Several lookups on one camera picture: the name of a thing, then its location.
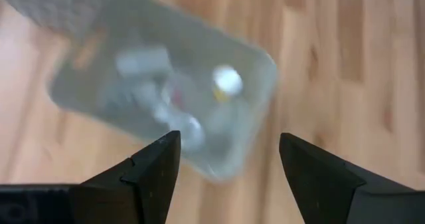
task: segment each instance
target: clear plastic container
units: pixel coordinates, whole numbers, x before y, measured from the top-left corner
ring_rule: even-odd
[[[81,68],[82,47],[99,29],[104,34]],[[139,45],[165,47],[171,69],[165,65],[155,78],[135,76],[123,81],[116,57]],[[222,64],[234,68],[243,81],[240,94],[226,102],[217,100],[214,93],[214,70]],[[75,42],[52,82],[50,95],[63,108],[92,116],[142,140],[157,139],[170,128],[186,130],[182,141],[204,142],[187,145],[182,156],[207,178],[221,181],[242,169],[266,114],[276,73],[276,65],[263,50],[179,10],[154,0],[111,0],[84,37]],[[159,89],[155,93],[160,93],[163,103],[153,101],[161,103],[153,106],[154,111],[147,104],[134,105],[149,103],[143,96],[147,86],[142,87],[145,93],[138,93],[140,100],[134,95],[134,87],[140,88],[143,82],[154,82]],[[100,108],[108,103],[102,97],[115,100],[111,102],[114,105]],[[172,122],[158,118],[164,109],[174,117]]]

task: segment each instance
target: gray fabric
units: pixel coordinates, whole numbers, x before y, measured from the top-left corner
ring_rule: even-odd
[[[35,23],[78,34],[107,0],[6,0]]]

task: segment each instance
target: white piece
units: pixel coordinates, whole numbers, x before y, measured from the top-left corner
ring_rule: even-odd
[[[182,150],[195,151],[204,144],[205,133],[199,121],[166,103],[154,82],[141,83],[134,89],[133,95],[140,106],[151,110],[157,122],[167,124],[170,131],[180,131]]]
[[[173,72],[168,50],[164,46],[140,46],[119,52],[116,56],[116,68],[124,78]]]
[[[230,65],[221,65],[212,74],[216,87],[227,96],[236,96],[244,87],[242,78]]]

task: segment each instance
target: wooden floor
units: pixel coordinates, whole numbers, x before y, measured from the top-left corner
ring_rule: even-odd
[[[425,189],[425,0],[162,0],[264,47],[280,83],[244,173],[181,166],[167,222],[303,223],[278,155],[292,132]],[[0,181],[77,182],[141,148],[46,93],[67,38],[0,8]]]

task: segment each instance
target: black jaw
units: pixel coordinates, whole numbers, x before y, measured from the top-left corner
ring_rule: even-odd
[[[342,160],[291,134],[280,137],[286,178],[306,224],[425,223],[425,192]]]
[[[0,185],[0,223],[165,223],[180,148],[172,131],[79,185]]]

